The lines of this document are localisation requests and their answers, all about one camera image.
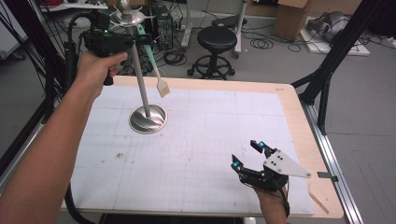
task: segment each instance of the chair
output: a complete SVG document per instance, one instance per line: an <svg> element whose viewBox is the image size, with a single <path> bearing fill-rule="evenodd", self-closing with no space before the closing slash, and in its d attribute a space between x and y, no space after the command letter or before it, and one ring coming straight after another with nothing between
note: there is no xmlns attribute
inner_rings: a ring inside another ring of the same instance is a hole
<svg viewBox="0 0 396 224"><path fill-rule="evenodd" d="M192 65L192 68L187 71L189 76L194 74L195 69L202 75L201 78L221 77L227 80L227 75L233 76L235 74L230 62L219 56L219 54L235 47L237 40L236 35L232 31L220 26L209 26L199 32L197 39L198 43L212 54L199 58ZM210 58L209 63L202 63L206 58ZM218 59L225 63L218 64Z"/></svg>

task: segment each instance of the hand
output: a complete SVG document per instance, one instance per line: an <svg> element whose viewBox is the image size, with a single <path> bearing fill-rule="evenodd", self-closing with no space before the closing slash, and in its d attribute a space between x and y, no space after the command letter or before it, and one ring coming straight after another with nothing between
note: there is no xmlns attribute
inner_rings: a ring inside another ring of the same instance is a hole
<svg viewBox="0 0 396 224"><path fill-rule="evenodd" d="M82 85L87 93L91 93L96 98L102 91L107 72L111 77L114 77L118 72L119 64L126 58L126 52L99 58L92 51L85 51L79 59L75 83Z"/></svg>
<svg viewBox="0 0 396 224"><path fill-rule="evenodd" d="M286 188L283 187L282 190L287 196ZM266 192L259 189L254 189L254 191L256 191L259 197L260 208L266 223L286 223L286 211L280 193L278 191Z"/></svg>

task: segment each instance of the human arm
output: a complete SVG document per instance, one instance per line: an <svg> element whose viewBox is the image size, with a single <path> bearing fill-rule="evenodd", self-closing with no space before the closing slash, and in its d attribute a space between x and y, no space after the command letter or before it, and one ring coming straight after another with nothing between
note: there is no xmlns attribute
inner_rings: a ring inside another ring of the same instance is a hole
<svg viewBox="0 0 396 224"><path fill-rule="evenodd" d="M0 197L0 223L55 223L93 101L126 53L80 57L75 82L22 158Z"/></svg>
<svg viewBox="0 0 396 224"><path fill-rule="evenodd" d="M260 201L260 209L267 224L286 224L286 212L279 192L254 189Z"/></svg>

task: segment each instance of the cardboard box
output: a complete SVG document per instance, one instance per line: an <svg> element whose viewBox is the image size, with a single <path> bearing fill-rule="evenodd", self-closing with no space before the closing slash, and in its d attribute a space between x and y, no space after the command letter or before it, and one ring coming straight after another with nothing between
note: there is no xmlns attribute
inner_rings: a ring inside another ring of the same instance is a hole
<svg viewBox="0 0 396 224"><path fill-rule="evenodd" d="M274 35L293 41L297 38L308 16L310 0L279 0Z"/></svg>
<svg viewBox="0 0 396 224"><path fill-rule="evenodd" d="M250 16L274 17L276 16L276 10L277 6L253 4L252 0L248 0L245 14Z"/></svg>

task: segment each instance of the gray floor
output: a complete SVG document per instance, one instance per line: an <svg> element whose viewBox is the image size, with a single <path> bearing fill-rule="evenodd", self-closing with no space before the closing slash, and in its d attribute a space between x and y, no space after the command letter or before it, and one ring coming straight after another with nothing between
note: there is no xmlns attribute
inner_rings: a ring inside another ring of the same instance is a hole
<svg viewBox="0 0 396 224"><path fill-rule="evenodd" d="M212 18L207 17L204 24ZM261 27L273 20L248 18L247 27ZM187 76L187 69L205 51L191 35L181 66L162 66L168 77ZM314 72L325 55L288 50L285 43L274 42L272 49L254 49L243 39L239 59L226 52L236 71L230 80L291 83ZM394 223L396 220L396 51L368 44L369 57L347 56L332 79L326 119L327 133L340 162L346 182L361 212L364 223ZM18 134L24 122L42 101L43 91L28 60L7 60L0 64L0 152ZM99 216L90 215L92 220ZM73 223L61 213L58 223ZM306 220L293 218L290 223L347 223L346 220Z"/></svg>

